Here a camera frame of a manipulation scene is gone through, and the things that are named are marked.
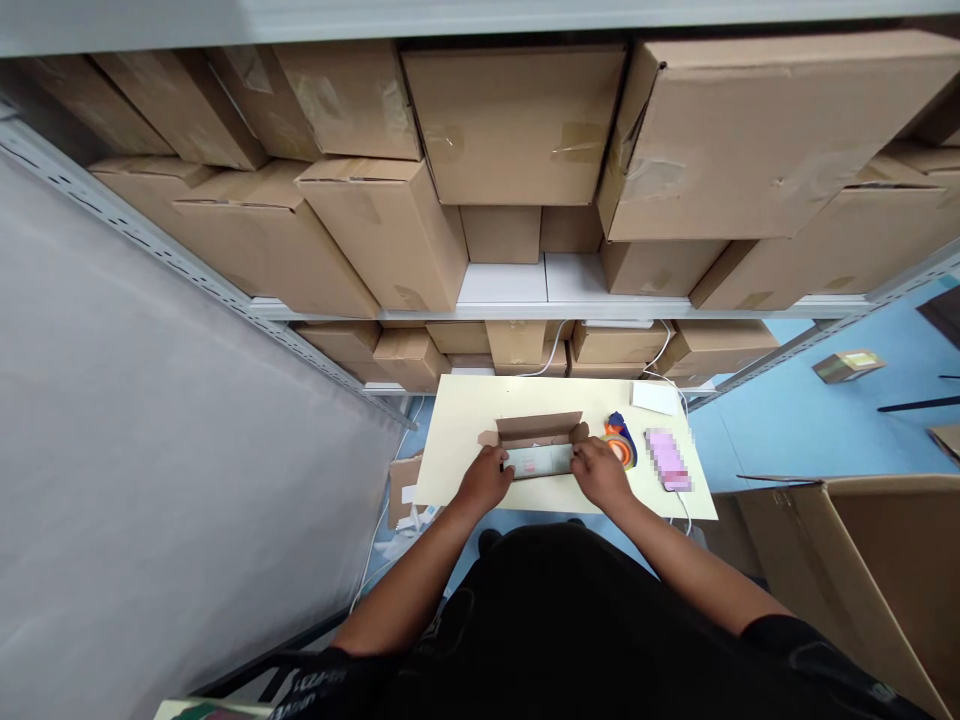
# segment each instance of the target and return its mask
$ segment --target shelf rack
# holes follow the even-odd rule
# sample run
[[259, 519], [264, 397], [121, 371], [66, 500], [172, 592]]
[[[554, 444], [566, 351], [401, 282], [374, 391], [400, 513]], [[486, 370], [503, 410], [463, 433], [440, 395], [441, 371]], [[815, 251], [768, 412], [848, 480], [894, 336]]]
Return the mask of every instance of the shelf rack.
[[[956, 0], [209, 0], [146, 3], [104, 0], [96, 22], [82, 4], [36, 0], [10, 10], [0, 57], [245, 43], [516, 33], [616, 28], [867, 20], [956, 13]], [[364, 386], [287, 327], [293, 320], [341, 319], [292, 312], [274, 298], [250, 298], [96, 181], [0, 103], [0, 152], [77, 203], [122, 237], [220, 302], [304, 362], [381, 412], [413, 426], [382, 396], [393, 384]], [[613, 296], [596, 257], [546, 255], [537, 265], [471, 265], [452, 313], [384, 311], [382, 320], [654, 320], [806, 318], [814, 326], [716, 387], [687, 394], [691, 409], [711, 402], [904, 294], [960, 267], [955, 241], [866, 296], [811, 295], [777, 312], [704, 312], [686, 298]]]

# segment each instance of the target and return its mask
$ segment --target white shelf board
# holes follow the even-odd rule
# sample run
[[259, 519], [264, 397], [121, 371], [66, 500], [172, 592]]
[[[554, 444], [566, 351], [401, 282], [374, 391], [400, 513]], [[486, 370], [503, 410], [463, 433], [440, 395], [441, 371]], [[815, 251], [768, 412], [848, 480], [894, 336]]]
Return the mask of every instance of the white shelf board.
[[[789, 310], [697, 310], [687, 298], [610, 295], [597, 255], [549, 254], [539, 265], [474, 265], [452, 313], [384, 310], [380, 320], [675, 320], [703, 318], [833, 319], [869, 307], [861, 295], [809, 295]], [[254, 298], [251, 313], [275, 321], [344, 320], [292, 312], [275, 298]]]
[[809, 22], [956, 12], [953, 0], [65, 0], [7, 3], [0, 56], [375, 37]]
[[[453, 368], [451, 375], [496, 375], [496, 372], [490, 368]], [[398, 383], [367, 383], [366, 385], [367, 393], [370, 395], [377, 396], [405, 396], [405, 395], [436, 395], [436, 393], [409, 393], [404, 390]], [[696, 397], [704, 397], [707, 395], [714, 395], [717, 392], [717, 388], [714, 386], [713, 382], [707, 381], [703, 385], [695, 388], [680, 388], [688, 400], [692, 400]]]

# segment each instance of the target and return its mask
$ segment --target forearm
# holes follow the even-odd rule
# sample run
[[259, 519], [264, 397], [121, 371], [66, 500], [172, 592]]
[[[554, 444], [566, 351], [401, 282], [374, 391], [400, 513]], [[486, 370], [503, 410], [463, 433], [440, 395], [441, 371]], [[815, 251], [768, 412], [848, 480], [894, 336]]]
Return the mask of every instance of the forearm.
[[475, 511], [451, 502], [340, 626], [331, 644], [354, 656], [410, 649], [433, 619], [479, 520]]
[[769, 593], [633, 496], [607, 514], [664, 583], [734, 635], [759, 617], [792, 615]]

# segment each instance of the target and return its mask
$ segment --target blue floor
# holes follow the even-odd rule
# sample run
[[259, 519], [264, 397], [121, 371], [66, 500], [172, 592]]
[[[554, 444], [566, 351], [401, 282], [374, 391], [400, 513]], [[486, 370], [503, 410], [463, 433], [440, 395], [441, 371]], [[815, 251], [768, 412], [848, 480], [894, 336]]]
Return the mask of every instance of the blue floor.
[[[902, 402], [960, 394], [960, 381], [938, 375], [960, 375], [960, 352], [931, 327], [916, 307], [956, 284], [945, 278], [819, 343], [773, 370], [751, 380], [690, 417], [697, 451], [713, 492], [759, 487], [763, 483], [738, 475], [871, 475], [893, 473], [956, 473], [956, 466], [933, 444], [926, 428], [960, 423], [960, 406], [878, 413], [876, 408]], [[805, 320], [769, 321], [771, 332], [785, 342], [810, 327]], [[850, 383], [827, 385], [811, 367], [834, 352], [867, 349], [886, 363]], [[414, 400], [410, 415], [416, 412]], [[433, 398], [426, 398], [418, 422], [400, 457], [422, 450], [426, 443]], [[476, 538], [485, 528], [507, 532], [522, 525], [560, 522], [560, 513], [495, 510], [477, 527], [448, 584], [456, 588], [477, 559]], [[580, 516], [621, 550], [643, 562], [627, 538], [601, 515]], [[393, 533], [385, 524], [377, 540]], [[374, 551], [370, 571], [383, 565]]]

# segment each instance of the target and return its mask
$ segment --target hand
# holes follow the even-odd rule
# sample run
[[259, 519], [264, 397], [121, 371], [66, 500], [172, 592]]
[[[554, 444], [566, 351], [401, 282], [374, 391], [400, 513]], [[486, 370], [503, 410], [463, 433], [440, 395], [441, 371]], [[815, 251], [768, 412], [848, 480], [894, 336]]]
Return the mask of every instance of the hand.
[[573, 446], [570, 472], [587, 500], [607, 516], [636, 499], [623, 463], [600, 438], [590, 437]]
[[500, 504], [513, 482], [512, 467], [500, 471], [500, 463], [506, 459], [507, 451], [503, 448], [484, 445], [460, 481], [460, 489], [450, 505], [466, 510], [479, 522]]

